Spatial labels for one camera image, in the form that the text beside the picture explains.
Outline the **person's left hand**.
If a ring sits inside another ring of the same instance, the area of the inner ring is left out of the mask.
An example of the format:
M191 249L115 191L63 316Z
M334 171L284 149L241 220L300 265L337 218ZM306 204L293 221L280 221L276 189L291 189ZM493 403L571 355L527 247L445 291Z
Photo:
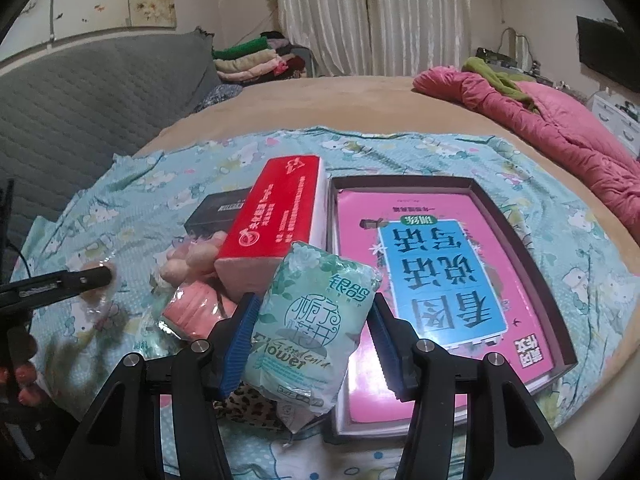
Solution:
M38 350L36 340L24 326L20 326L8 331L8 343L12 370L1 367L1 392L5 393L6 385L14 379L18 387L17 401L34 408L46 396L37 385L38 374L32 362Z

